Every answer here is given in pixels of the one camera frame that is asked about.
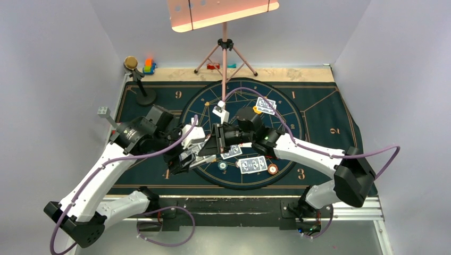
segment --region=black round base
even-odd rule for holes
[[[145,88],[144,89],[147,93],[147,97],[143,96],[141,91],[136,94],[136,102],[140,106],[149,106],[152,105],[156,100],[156,91],[151,88]]]

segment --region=stacked blocks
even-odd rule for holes
[[[156,63],[153,59],[148,58],[146,62],[144,62],[143,73],[145,74],[154,74],[156,69]]]

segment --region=red object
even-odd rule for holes
[[[215,70],[216,69],[215,66],[216,66],[217,69],[219,69],[219,63],[207,64],[207,69]]]
[[[153,59],[148,58],[148,59],[146,59],[146,61],[144,62],[144,66],[152,66],[152,63],[153,63],[153,62],[154,62]]]

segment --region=white wall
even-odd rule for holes
[[[43,208],[99,156],[122,67],[87,0],[18,2],[0,1],[0,253],[49,254]]]
[[[196,67],[222,37],[221,25],[174,32],[165,0],[91,2],[121,60],[134,55],[141,63],[154,57],[159,67]],[[335,62],[370,0],[279,2],[275,11],[229,22],[229,38],[254,66]],[[221,62],[219,50],[213,60]]]
[[[334,66],[365,150],[402,146],[377,180],[396,254],[449,254],[450,13],[449,0],[372,1]]]

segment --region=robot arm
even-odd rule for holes
[[[218,109],[214,113],[221,119],[227,116]],[[308,187],[304,191],[298,206],[291,208],[299,218],[314,217],[318,209],[339,201],[353,207],[362,207],[375,179],[375,173],[365,158],[332,158],[301,148],[297,144],[327,155],[357,155],[358,149],[350,147],[345,152],[299,139],[294,139],[293,142],[289,134],[265,127],[259,114],[250,107],[240,109],[236,117],[237,126],[228,123],[214,124],[213,133],[199,155],[224,153],[231,145],[250,142],[260,155],[292,160],[331,178],[331,181]]]
[[[201,127],[186,125],[169,129],[173,115],[164,108],[154,106],[147,116],[124,122],[110,137],[97,163],[83,180],[65,198],[58,202],[49,202],[44,212],[57,223],[68,207],[69,211],[60,226],[82,248],[92,245],[108,227],[136,214],[160,209],[158,195],[147,187],[140,187],[132,194],[107,203],[101,203],[118,178],[136,161],[127,159],[104,166],[106,161],[115,158],[132,157],[158,151],[168,147],[181,136],[186,135],[181,144],[163,154],[171,174],[187,172],[199,164],[212,161],[214,156],[195,157],[186,149],[198,148],[196,143],[205,140]],[[75,203],[74,195],[86,185]]]

